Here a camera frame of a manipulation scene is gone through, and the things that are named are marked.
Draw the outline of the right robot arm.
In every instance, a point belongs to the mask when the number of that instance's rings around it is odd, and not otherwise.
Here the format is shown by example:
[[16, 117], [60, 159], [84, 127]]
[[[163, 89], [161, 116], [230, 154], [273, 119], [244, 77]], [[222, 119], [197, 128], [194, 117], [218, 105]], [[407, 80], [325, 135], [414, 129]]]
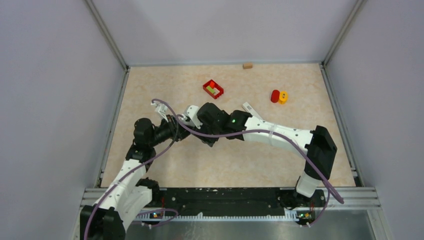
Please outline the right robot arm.
[[186, 109], [199, 138], [210, 146], [219, 138], [263, 143], [291, 151], [305, 159], [303, 173], [293, 192], [299, 206], [307, 206], [314, 198], [319, 184], [324, 184], [339, 202], [343, 199], [329, 179], [338, 148], [328, 129], [316, 126], [313, 130], [295, 129], [263, 120], [249, 112], [234, 110], [228, 114], [214, 103]]

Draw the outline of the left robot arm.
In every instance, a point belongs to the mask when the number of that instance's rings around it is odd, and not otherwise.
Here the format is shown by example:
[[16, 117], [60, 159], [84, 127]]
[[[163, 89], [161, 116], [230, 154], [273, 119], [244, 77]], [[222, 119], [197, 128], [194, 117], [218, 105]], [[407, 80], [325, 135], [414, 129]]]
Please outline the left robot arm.
[[93, 204], [85, 205], [80, 212], [80, 237], [83, 240], [123, 240], [131, 223], [147, 205], [160, 202], [160, 193], [139, 181], [158, 157], [155, 146], [171, 140], [179, 142], [190, 133], [180, 125], [180, 118], [166, 115], [158, 126], [150, 119], [141, 118], [134, 123], [133, 142], [122, 167], [107, 188]]

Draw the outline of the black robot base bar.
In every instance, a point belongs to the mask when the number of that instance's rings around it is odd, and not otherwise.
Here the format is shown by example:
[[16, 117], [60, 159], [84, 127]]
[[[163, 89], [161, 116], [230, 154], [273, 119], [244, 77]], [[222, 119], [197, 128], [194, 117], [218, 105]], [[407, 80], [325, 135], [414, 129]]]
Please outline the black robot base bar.
[[294, 188], [232, 187], [232, 188], [161, 188], [153, 191], [146, 210], [167, 208], [181, 217], [267, 217], [283, 216], [290, 210], [307, 210], [324, 206], [323, 190], [305, 197]]

